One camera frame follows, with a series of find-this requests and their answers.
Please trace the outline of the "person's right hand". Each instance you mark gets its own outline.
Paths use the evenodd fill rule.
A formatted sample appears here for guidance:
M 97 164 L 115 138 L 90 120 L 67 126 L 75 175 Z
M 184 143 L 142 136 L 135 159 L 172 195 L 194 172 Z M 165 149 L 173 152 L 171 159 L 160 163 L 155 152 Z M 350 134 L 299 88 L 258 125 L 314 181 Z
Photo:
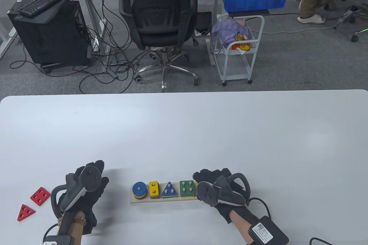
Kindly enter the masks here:
M 242 173 L 232 174 L 228 168 L 210 171 L 202 169 L 192 176 L 197 185 L 197 199 L 216 208 L 228 224 L 232 222 L 231 211 L 248 223 L 255 224 L 258 218 L 248 209 L 251 189 Z

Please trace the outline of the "person's left hand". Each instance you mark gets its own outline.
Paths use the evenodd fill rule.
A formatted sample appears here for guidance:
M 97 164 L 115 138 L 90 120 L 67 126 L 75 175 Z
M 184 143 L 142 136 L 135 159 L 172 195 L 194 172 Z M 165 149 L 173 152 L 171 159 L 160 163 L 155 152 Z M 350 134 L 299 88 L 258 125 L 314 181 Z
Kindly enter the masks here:
M 75 173 L 70 173 L 66 175 L 66 185 L 70 187 L 74 182 L 77 182 L 77 179 L 79 178 L 82 171 L 88 166 L 92 166 L 100 173 L 102 173 L 105 167 L 105 163 L 102 160 L 98 160 L 96 162 L 92 162 L 78 168 Z M 78 212 L 83 212 L 85 215 L 86 223 L 84 225 L 82 234 L 86 235 L 92 232 L 93 228 L 97 225 L 97 219 L 92 211 L 92 208 L 103 194 L 108 183 L 109 178 L 102 177 L 95 191 L 87 191 L 83 196 L 80 196 L 78 199 L 74 199 L 74 204 L 69 207 L 69 209 L 63 210 L 63 220 L 60 226 L 59 234 L 68 234 L 69 228 L 71 227 L 72 223 L 74 223 L 74 218 L 75 216 L 77 216 Z

